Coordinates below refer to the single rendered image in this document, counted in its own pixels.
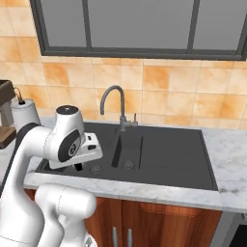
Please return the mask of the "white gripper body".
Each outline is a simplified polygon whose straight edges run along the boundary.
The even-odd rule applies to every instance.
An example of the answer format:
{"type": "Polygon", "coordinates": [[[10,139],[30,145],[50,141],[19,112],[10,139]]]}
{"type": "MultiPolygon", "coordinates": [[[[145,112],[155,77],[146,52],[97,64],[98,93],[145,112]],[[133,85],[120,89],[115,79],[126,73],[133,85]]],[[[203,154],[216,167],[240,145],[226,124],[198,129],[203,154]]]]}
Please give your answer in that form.
{"type": "Polygon", "coordinates": [[[99,145],[83,146],[77,154],[66,162],[50,161],[49,167],[51,169],[64,168],[70,165],[84,163],[96,159],[100,159],[103,156],[101,147],[99,145]]]}

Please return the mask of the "dark grey sink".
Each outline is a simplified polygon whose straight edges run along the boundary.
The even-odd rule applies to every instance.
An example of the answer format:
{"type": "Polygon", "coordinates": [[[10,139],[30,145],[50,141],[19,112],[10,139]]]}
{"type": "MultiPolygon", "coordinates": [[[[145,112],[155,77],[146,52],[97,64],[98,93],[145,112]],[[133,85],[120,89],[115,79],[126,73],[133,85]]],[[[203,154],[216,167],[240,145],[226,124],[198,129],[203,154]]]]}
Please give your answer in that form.
{"type": "Polygon", "coordinates": [[[196,129],[137,126],[125,132],[110,123],[86,123],[100,143],[103,156],[82,164],[51,169],[42,160],[42,174],[100,178],[216,191],[203,132],[196,129]]]}

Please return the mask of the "narrow brown wooden cupboard door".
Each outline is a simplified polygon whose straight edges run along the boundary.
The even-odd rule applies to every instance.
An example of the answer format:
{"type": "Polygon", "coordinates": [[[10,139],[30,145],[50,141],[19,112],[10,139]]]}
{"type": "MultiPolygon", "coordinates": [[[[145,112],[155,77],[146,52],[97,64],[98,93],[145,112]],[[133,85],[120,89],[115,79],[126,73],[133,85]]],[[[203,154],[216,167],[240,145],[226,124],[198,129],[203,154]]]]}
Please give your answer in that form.
{"type": "Polygon", "coordinates": [[[97,197],[96,211],[85,220],[85,225],[98,247],[113,247],[112,228],[116,227],[118,247],[123,247],[122,201],[97,197]]]}

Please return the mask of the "grey curved tap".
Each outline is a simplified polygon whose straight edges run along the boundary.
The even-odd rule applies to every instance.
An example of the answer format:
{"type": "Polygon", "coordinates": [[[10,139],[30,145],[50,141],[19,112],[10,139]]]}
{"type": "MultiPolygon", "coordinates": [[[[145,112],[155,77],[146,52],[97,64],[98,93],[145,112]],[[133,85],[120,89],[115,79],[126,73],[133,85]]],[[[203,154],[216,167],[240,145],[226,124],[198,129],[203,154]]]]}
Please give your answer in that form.
{"type": "Polygon", "coordinates": [[[126,119],[125,111],[124,111],[124,90],[119,85],[113,85],[109,87],[104,94],[102,95],[102,98],[100,100],[100,114],[104,114],[104,104],[107,96],[113,91],[118,90],[121,97],[121,116],[120,116],[120,131],[126,131],[129,127],[137,127],[138,122],[137,118],[134,118],[134,121],[128,121],[126,119]]]}

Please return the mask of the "white paper towel roll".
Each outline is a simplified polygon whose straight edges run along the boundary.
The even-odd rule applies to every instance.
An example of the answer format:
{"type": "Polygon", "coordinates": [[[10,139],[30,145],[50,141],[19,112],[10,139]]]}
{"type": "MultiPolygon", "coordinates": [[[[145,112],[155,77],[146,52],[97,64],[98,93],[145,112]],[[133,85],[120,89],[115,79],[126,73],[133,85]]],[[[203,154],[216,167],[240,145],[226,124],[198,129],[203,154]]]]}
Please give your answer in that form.
{"type": "Polygon", "coordinates": [[[14,100],[11,103],[11,110],[16,131],[29,123],[41,123],[35,102],[30,98],[25,98],[22,104],[14,100]]]}

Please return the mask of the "brown coffee machine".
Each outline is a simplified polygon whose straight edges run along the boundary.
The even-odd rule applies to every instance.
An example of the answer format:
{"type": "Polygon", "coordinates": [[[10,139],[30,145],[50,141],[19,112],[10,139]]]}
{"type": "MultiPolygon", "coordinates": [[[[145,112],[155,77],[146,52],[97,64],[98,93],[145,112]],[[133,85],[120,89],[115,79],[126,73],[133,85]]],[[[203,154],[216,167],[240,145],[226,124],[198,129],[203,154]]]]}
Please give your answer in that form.
{"type": "Polygon", "coordinates": [[[6,148],[16,135],[15,128],[12,127],[14,119],[11,110],[14,97],[13,83],[0,79],[0,150],[6,148]]]}

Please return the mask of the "wide brown wooden cupboard door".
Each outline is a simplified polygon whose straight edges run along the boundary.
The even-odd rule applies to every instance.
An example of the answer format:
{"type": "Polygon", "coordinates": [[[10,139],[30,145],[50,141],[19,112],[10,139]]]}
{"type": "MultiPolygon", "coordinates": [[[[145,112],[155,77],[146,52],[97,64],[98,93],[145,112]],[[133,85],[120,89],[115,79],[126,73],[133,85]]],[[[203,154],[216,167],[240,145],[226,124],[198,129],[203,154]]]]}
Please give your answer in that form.
{"type": "Polygon", "coordinates": [[[209,247],[220,210],[123,201],[123,247],[209,247]]]}

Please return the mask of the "dark framed window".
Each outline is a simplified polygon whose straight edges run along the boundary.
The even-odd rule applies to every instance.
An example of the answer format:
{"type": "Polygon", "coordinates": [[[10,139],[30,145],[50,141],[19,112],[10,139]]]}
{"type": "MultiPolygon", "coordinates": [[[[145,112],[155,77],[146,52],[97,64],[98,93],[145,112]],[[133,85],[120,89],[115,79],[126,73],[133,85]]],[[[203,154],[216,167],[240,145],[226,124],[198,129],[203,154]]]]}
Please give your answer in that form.
{"type": "Polygon", "coordinates": [[[45,56],[247,59],[247,0],[30,0],[45,56]]]}

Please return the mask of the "black and grey dishwasher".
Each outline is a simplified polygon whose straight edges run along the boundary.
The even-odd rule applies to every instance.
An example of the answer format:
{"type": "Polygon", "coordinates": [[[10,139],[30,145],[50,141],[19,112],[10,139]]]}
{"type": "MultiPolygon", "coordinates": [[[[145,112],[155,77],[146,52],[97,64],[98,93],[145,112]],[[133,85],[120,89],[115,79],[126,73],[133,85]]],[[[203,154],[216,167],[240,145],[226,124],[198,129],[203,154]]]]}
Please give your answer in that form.
{"type": "Polygon", "coordinates": [[[247,247],[247,213],[224,211],[209,247],[247,247]]]}

